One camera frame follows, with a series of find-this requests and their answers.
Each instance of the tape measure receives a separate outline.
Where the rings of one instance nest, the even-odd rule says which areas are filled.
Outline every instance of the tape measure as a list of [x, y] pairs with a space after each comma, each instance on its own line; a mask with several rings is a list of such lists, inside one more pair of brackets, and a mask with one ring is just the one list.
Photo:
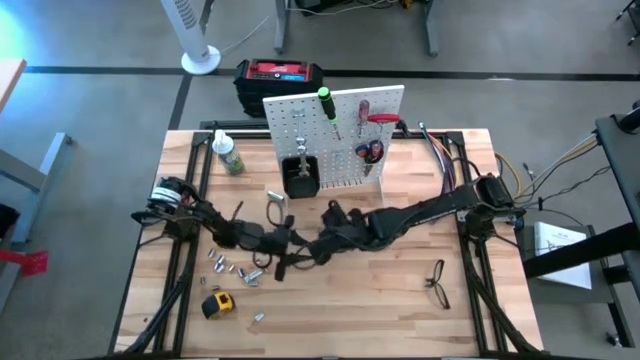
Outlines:
[[233, 297], [226, 291], [218, 291], [202, 302], [202, 313], [207, 319], [217, 319], [235, 308]]

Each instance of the pen holder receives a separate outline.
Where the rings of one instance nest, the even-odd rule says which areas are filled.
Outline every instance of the pen holder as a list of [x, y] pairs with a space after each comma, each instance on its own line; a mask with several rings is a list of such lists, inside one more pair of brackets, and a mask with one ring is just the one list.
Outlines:
[[300, 174], [299, 156], [282, 160], [282, 183], [290, 199], [314, 197], [320, 190], [318, 159], [315, 156], [306, 156], [306, 161], [309, 175]]

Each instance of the plastic bottle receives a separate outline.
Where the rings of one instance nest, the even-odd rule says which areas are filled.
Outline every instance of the plastic bottle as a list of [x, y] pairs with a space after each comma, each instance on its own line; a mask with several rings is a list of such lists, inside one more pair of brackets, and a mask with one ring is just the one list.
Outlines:
[[233, 144], [233, 139], [227, 136], [224, 131], [216, 130], [215, 139], [211, 147], [220, 157], [220, 161], [224, 164], [224, 168], [229, 175], [238, 175], [244, 172], [244, 163]]

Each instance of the white paper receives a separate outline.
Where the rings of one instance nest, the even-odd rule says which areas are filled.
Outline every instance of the white paper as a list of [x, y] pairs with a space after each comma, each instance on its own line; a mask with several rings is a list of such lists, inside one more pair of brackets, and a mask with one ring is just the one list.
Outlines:
[[[559, 247], [572, 245], [587, 238], [586, 234], [563, 229], [561, 227], [537, 222], [534, 226], [536, 255], [540, 256]], [[560, 270], [538, 277], [539, 279], [554, 281], [562, 284], [578, 286], [591, 290], [591, 271], [589, 263]]]

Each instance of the eyeglasses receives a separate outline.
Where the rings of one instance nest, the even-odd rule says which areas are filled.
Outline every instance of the eyeglasses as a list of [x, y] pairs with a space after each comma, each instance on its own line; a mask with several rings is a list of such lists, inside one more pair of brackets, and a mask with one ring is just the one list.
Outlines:
[[435, 288], [440, 305], [442, 305], [445, 310], [449, 310], [451, 309], [451, 305], [449, 305], [447, 294], [444, 292], [442, 285], [438, 283], [440, 277], [442, 277], [442, 269], [444, 269], [444, 260], [436, 261], [436, 266], [433, 268], [433, 277], [426, 279], [427, 283], [425, 287], [428, 289]]

